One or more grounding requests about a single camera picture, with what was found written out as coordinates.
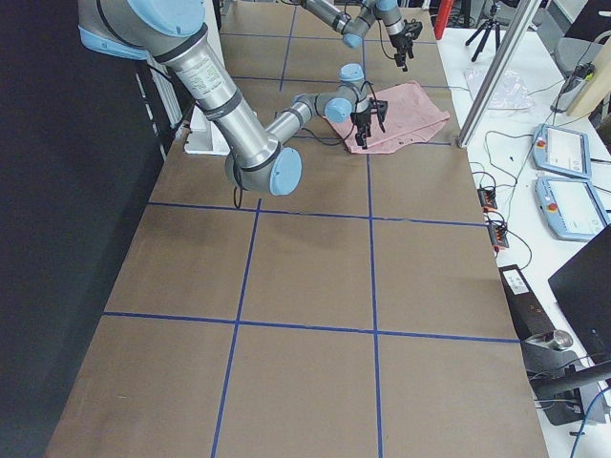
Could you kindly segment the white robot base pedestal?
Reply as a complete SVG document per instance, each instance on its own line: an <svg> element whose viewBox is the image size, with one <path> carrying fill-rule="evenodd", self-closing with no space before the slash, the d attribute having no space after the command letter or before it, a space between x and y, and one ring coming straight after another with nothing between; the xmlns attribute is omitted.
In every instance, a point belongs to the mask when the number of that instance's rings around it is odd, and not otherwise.
<svg viewBox="0 0 611 458"><path fill-rule="evenodd" d="M228 156L230 148L217 126L195 107L189 122L184 150L192 155Z"/></svg>

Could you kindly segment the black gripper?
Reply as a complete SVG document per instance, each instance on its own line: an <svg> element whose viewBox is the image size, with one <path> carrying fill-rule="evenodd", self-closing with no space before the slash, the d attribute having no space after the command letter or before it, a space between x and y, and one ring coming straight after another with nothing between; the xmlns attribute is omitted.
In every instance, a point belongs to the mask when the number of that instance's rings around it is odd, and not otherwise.
<svg viewBox="0 0 611 458"><path fill-rule="evenodd" d="M358 146L362 146L364 150L368 148L371 118L373 115L376 116L380 129L383 132L386 131L384 121L386 119L388 107L388 101L371 97L364 110L350 114L352 124L357 128L357 133L355 134L356 143Z"/></svg>
<svg viewBox="0 0 611 458"><path fill-rule="evenodd" d="M408 61L413 59L413 41L419 37L422 30L423 24L416 19L412 19L411 21L401 19L395 24L387 26L390 42L395 49L395 54L393 56L395 64L397 67L401 67L403 58L403 72L409 70Z"/></svg>

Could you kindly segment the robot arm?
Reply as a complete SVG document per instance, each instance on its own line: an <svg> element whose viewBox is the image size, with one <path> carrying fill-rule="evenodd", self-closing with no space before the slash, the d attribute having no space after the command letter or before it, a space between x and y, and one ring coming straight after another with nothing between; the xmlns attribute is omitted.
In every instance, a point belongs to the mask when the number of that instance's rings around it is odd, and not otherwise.
<svg viewBox="0 0 611 458"><path fill-rule="evenodd" d="M329 1L302 0L284 3L309 11L341 34L343 42L351 49L360 47L372 25L377 23L379 31L386 30L395 49L393 56L390 56L383 48L384 45L381 45L385 57L392 60L403 72L408 70L407 59L414 58L413 41L423 30L420 21L408 21L403 17L397 1L357 1L360 10L356 16L351 16L346 10L339 10Z"/></svg>
<svg viewBox="0 0 611 458"><path fill-rule="evenodd" d="M263 126L208 43L201 1L81 1L78 17L86 48L135 60L153 57L175 72L227 142L225 172L238 190L293 192L302 160L285 142L314 116L351 121L360 146L371 135L371 121L386 117L388 104L367 90L361 66L346 64L336 91L298 95Z"/></svg>

